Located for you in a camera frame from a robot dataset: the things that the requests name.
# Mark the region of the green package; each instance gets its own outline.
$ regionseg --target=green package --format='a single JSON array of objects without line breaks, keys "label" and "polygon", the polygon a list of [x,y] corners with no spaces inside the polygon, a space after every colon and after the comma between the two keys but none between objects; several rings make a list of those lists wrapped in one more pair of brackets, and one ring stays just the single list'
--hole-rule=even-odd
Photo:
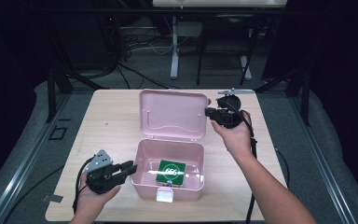
[{"label": "green package", "polygon": [[163,186],[180,187],[183,185],[186,165],[177,161],[161,161],[156,181]]}]

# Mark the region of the white latch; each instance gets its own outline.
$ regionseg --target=white latch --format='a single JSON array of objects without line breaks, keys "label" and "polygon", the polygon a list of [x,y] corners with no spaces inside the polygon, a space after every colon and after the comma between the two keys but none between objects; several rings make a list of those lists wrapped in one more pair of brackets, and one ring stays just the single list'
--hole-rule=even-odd
[{"label": "white latch", "polygon": [[173,202],[173,190],[168,187],[160,187],[157,189],[156,201],[162,203]]}]

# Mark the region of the pink box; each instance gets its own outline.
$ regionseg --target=pink box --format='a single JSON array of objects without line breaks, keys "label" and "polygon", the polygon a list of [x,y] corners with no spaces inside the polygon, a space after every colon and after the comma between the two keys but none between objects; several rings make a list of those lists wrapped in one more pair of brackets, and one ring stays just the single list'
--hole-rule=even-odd
[{"label": "pink box", "polygon": [[[144,90],[140,93],[141,130],[147,136],[139,145],[131,182],[141,197],[159,202],[196,201],[204,186],[204,147],[197,140],[206,132],[202,93]],[[186,164],[181,187],[162,187],[156,182],[161,160]]]}]

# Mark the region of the box lid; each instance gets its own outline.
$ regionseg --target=box lid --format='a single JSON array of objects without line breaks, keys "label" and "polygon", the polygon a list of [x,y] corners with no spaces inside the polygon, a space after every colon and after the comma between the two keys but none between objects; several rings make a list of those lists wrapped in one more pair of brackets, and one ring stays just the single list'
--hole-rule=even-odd
[{"label": "box lid", "polygon": [[197,92],[143,90],[141,131],[147,136],[201,139],[206,132],[208,98]]}]

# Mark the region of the table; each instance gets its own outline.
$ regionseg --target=table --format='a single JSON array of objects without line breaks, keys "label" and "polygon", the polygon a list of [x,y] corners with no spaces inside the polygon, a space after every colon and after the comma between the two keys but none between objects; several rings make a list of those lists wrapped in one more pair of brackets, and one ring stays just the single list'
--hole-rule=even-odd
[{"label": "table", "polygon": [[[201,92],[212,100],[221,97],[217,90]],[[134,160],[138,143],[145,138],[140,131],[139,90],[101,90],[94,92],[79,128],[62,176],[54,194],[61,203],[51,202],[46,212],[48,221],[68,221],[73,217],[72,202],[75,182],[81,165],[100,149],[115,161]],[[238,95],[242,105],[252,114],[257,136],[258,159],[284,184],[284,177],[272,145],[269,130],[255,93]],[[120,193],[106,204],[97,221],[185,222],[245,220],[251,191],[240,168],[226,151],[221,137],[208,121],[206,135],[200,139],[205,147],[205,186],[197,202],[159,203],[142,199],[127,179]],[[252,219],[264,219],[255,204]]]},{"label": "table", "polygon": [[[153,0],[154,7],[285,7],[287,0]],[[172,63],[171,79],[178,78],[179,49],[177,48],[177,21],[172,19]],[[246,64],[246,58],[241,57],[241,64]],[[251,80],[252,75],[248,69],[245,79]]]}]

